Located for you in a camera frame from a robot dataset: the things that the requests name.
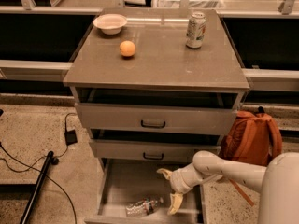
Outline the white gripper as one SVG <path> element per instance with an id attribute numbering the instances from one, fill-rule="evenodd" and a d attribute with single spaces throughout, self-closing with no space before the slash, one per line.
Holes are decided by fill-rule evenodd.
<path id="1" fill-rule="evenodd" d="M 170 179 L 171 188 L 176 192 L 170 194 L 168 215 L 174 215 L 179 210 L 183 202 L 182 194 L 188 193 L 203 181 L 203 176 L 194 168 L 192 163 L 174 172 L 160 168 L 157 173 L 163 175 L 166 180 Z"/>

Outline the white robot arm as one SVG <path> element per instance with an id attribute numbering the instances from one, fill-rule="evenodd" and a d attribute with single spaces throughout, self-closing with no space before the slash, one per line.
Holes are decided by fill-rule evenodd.
<path id="1" fill-rule="evenodd" d="M 216 176 L 224 176 L 260 194 L 258 224 L 296 224 L 299 220 L 299 154 L 283 153 L 264 167 L 228 161 L 208 151 L 197 152 L 192 163 L 170 171 L 157 170 L 174 191 L 168 209 L 174 215 L 183 195 Z"/>

